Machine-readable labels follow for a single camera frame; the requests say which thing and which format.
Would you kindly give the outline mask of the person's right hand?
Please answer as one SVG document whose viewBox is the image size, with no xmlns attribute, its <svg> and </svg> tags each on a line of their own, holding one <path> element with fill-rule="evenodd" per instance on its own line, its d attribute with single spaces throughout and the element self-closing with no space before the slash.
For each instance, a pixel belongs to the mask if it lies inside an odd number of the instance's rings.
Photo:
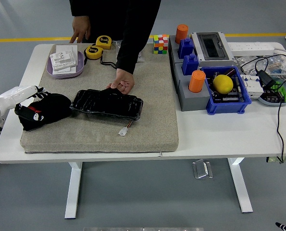
<svg viewBox="0 0 286 231">
<path fill-rule="evenodd" d="M 90 20 L 88 16 L 75 16 L 72 22 L 73 35 L 70 39 L 70 43 L 81 43 L 83 39 L 89 39 L 90 37 Z"/>
</svg>

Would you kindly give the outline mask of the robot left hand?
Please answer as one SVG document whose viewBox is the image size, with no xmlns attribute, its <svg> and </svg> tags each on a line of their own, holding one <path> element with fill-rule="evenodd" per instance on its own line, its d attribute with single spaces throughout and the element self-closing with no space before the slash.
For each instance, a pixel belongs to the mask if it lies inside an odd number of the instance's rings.
<svg viewBox="0 0 286 231">
<path fill-rule="evenodd" d="M 49 95 L 43 87 L 38 86 L 19 86 L 14 87 L 0 95 L 0 117 L 8 110 L 14 109 L 17 104 L 33 97 L 42 99 Z"/>
</svg>

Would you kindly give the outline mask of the person's left hand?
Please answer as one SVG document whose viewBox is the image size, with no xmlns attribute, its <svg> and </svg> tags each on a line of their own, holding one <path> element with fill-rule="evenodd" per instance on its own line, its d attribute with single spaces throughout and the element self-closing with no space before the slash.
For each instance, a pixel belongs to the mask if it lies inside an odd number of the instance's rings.
<svg viewBox="0 0 286 231">
<path fill-rule="evenodd" d="M 106 88 L 118 89 L 122 94 L 128 94 L 134 85 L 135 81 L 133 75 L 127 71 L 117 68 L 115 80 L 108 84 Z"/>
</svg>

